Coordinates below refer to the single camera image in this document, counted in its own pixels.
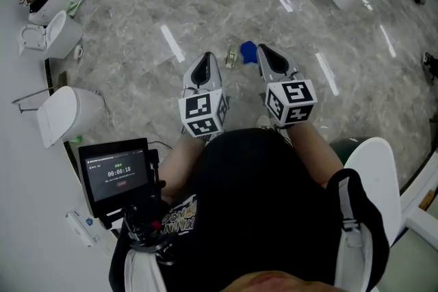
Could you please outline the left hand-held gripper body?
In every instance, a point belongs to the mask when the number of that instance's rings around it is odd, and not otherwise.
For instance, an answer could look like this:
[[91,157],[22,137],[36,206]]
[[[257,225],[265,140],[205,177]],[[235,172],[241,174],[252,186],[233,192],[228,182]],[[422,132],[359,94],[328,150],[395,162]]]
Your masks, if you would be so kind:
[[229,110],[225,89],[180,98],[178,103],[183,126],[192,137],[224,131]]

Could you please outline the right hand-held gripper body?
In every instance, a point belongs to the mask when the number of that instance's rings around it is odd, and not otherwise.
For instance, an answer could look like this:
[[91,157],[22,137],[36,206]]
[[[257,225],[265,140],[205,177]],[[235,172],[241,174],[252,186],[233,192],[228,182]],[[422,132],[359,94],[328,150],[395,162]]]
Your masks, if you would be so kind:
[[264,80],[267,83],[264,105],[278,127],[286,129],[308,121],[318,102],[310,79],[305,79],[300,71],[294,71],[281,78],[269,74]]

